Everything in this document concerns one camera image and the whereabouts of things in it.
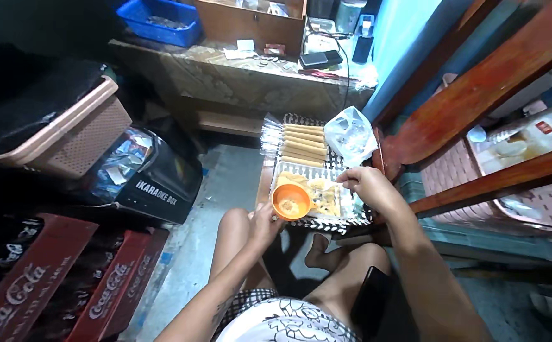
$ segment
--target orange bowl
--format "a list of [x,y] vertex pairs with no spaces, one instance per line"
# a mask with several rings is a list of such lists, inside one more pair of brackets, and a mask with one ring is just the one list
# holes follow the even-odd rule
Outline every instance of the orange bowl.
[[[284,199],[295,202],[299,206],[299,214],[291,216],[280,210],[278,204]],[[312,201],[310,201],[310,196],[308,196],[308,193],[302,187],[295,184],[283,184],[274,189],[272,193],[272,206],[279,217],[286,221],[295,221],[308,214],[312,208]]]

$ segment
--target concrete floor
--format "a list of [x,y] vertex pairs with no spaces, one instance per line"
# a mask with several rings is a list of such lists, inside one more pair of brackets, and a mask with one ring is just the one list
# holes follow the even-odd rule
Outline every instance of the concrete floor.
[[[203,166],[209,172],[195,206],[184,225],[171,228],[163,260],[120,340],[152,341],[207,284],[219,220],[231,207],[254,208],[262,162],[258,150],[228,145],[204,156]],[[287,230],[267,252],[266,266],[281,294],[300,298],[326,277],[326,271],[303,263],[311,239],[308,231]],[[537,289],[535,285],[482,279],[460,282],[496,341],[552,341],[552,322],[531,309],[528,295]],[[402,291],[393,297],[397,299],[390,303],[392,309],[386,309],[386,319],[393,323],[384,322],[391,329],[381,333],[380,340],[401,339],[397,331],[413,331],[408,329],[413,326],[408,309],[400,310],[405,307]]]

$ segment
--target blue basket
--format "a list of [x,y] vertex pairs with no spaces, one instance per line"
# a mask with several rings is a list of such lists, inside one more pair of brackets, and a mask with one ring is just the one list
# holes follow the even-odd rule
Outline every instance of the blue basket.
[[[196,7],[168,0],[130,0],[116,11],[138,36],[162,43],[190,47],[196,43],[202,28]],[[147,22],[151,16],[180,21],[186,28],[173,29]]]

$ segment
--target pink basket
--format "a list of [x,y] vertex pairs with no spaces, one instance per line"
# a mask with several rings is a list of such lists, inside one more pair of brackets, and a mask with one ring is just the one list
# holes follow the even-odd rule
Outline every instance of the pink basket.
[[[426,196],[484,176],[466,138],[421,171]],[[552,184],[518,194],[522,203],[538,210],[542,218],[516,215],[499,200],[486,201],[434,216],[441,223],[515,235],[552,234]]]
[[114,93],[118,85],[103,76],[75,105],[13,151],[0,164],[62,178],[80,178],[130,126],[132,120]]

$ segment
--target wooden drawer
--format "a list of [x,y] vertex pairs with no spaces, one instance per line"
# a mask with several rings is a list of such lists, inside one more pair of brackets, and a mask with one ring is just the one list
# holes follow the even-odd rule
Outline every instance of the wooden drawer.
[[[235,0],[196,0],[196,10],[210,40],[236,44],[236,40],[253,39],[255,49],[263,52],[265,44],[284,44],[286,54],[299,56],[306,17],[306,0],[281,0],[289,18],[236,7]],[[259,0],[266,9],[269,1]]]

